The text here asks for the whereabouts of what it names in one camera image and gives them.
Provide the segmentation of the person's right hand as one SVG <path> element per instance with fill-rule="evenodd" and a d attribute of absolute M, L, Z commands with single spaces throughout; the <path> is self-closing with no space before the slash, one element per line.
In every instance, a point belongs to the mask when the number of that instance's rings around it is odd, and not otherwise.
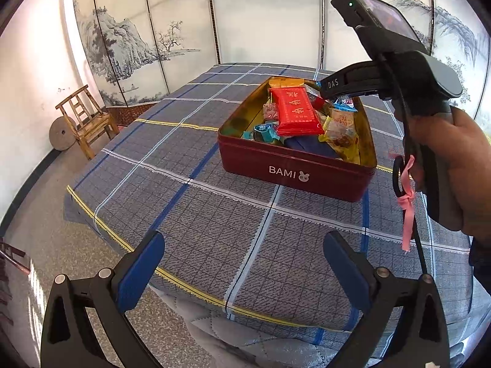
<path fill-rule="evenodd" d="M 452 107 L 454 122 L 437 116 L 408 119 L 411 138 L 448 164 L 449 182 L 463 210 L 462 232 L 490 245 L 490 143 L 472 118 Z"/>

